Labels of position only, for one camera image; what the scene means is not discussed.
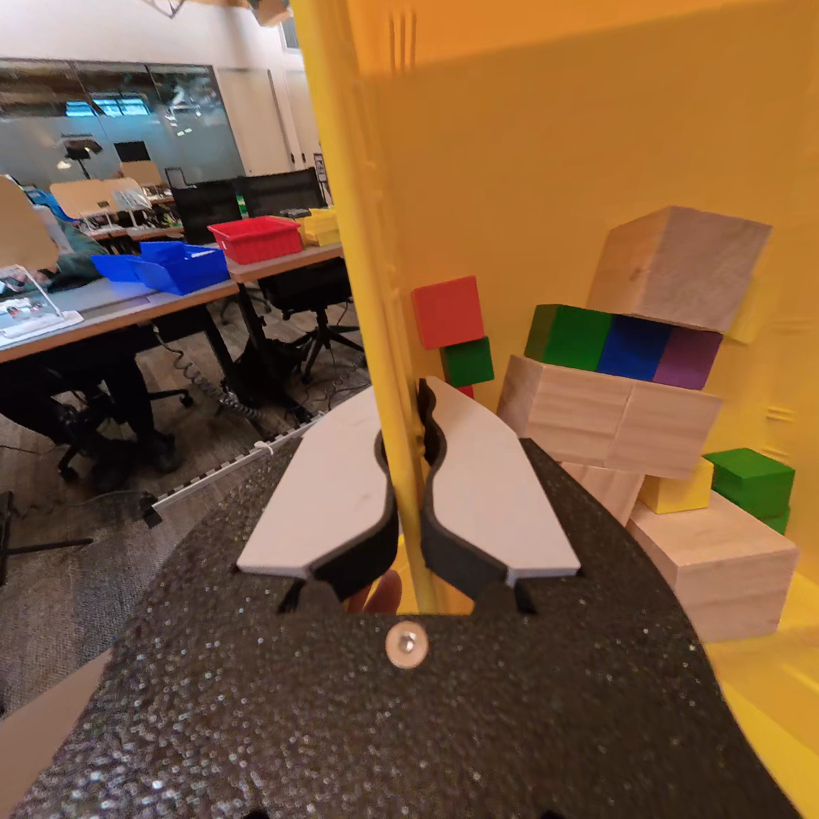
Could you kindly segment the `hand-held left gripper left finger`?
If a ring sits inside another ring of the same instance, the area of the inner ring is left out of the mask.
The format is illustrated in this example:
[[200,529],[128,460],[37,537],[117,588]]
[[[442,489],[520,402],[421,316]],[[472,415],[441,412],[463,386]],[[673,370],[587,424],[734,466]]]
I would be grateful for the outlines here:
[[399,536],[398,505],[370,386],[302,436],[237,568],[322,581],[345,600],[391,568]]

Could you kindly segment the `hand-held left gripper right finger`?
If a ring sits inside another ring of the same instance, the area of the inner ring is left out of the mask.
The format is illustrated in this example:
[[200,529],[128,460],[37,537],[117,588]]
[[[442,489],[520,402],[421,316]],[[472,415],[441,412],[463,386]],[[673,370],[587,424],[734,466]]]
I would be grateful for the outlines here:
[[577,576],[580,559],[513,429],[437,377],[419,380],[418,412],[426,567],[471,600],[498,584]]

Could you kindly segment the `pile of coloured wooden cubes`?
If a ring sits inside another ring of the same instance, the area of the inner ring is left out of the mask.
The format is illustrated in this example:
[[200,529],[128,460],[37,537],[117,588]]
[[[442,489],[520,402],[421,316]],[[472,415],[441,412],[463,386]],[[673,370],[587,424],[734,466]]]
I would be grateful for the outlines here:
[[[706,642],[772,635],[799,560],[793,468],[705,446],[723,400],[704,388],[772,233],[688,206],[612,228],[587,304],[534,307],[492,411],[636,538]],[[493,376],[487,337],[441,358],[469,398]]]

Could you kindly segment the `yellow plastic box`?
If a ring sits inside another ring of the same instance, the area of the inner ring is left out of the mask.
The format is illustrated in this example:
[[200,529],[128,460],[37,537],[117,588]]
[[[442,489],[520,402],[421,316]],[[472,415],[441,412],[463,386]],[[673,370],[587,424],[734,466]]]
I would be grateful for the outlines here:
[[706,451],[795,469],[779,633],[712,647],[742,728],[817,817],[817,2],[292,2],[402,510],[410,292],[474,275],[496,378],[537,304],[584,305],[609,231],[667,206],[773,227]]

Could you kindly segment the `person's left hand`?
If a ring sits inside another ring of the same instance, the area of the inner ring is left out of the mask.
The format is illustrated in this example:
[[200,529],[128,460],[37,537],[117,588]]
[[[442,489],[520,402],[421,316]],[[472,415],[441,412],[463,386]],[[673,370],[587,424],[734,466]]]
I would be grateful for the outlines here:
[[346,600],[345,610],[353,615],[394,615],[401,604],[402,580],[399,573],[390,568],[377,582],[356,592]]

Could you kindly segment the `large blue plastic bin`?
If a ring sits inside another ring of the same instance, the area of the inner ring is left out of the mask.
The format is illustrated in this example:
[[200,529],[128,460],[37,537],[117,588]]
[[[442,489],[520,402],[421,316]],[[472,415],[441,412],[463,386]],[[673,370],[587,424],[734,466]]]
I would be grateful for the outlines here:
[[185,296],[230,280],[223,251],[181,241],[139,245],[137,276],[146,287]]

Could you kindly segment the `red plastic bin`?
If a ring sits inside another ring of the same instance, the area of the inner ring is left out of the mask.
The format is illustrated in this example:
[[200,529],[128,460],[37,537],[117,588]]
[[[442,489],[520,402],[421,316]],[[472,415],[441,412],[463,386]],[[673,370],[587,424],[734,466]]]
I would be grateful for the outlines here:
[[260,216],[207,227],[218,247],[231,261],[246,265],[293,255],[303,250],[295,220]]

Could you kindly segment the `yellow plastic bin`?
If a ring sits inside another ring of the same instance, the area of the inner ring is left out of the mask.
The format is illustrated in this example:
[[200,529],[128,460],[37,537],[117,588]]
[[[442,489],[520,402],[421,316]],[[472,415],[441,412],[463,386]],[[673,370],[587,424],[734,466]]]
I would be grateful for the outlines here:
[[295,219],[302,247],[328,247],[341,243],[337,212],[334,206],[310,209],[307,216]]

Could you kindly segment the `black stand base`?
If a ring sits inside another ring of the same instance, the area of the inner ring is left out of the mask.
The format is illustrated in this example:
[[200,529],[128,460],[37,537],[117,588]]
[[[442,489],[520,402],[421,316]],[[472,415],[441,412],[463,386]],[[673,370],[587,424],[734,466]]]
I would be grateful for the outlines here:
[[94,538],[75,538],[69,540],[49,541],[40,544],[11,547],[10,538],[12,535],[12,519],[15,512],[14,495],[12,492],[4,492],[1,495],[1,586],[4,586],[7,578],[8,563],[11,558],[48,553],[63,549],[73,549],[90,546],[94,543]]

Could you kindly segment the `small blue plastic bin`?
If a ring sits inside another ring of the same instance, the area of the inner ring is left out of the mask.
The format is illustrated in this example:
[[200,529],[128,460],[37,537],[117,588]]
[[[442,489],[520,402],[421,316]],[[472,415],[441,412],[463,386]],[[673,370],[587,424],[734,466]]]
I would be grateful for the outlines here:
[[111,282],[145,285],[140,269],[142,258],[137,255],[97,254],[89,257],[97,272]]

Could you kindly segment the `clear acrylic stand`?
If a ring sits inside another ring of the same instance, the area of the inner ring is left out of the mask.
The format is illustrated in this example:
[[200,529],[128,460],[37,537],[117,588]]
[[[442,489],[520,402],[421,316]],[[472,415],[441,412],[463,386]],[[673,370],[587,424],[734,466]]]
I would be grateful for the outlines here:
[[58,307],[19,264],[1,269],[1,347],[12,346],[84,322],[77,311]]

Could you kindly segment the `black tripod stand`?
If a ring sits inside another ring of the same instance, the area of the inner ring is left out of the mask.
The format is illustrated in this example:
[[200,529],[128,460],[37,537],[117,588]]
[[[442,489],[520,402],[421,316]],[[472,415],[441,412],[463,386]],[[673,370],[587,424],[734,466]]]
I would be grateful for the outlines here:
[[85,179],[93,179],[87,169],[87,162],[103,152],[102,145],[89,134],[62,135],[59,144],[65,151],[64,158],[78,163]]

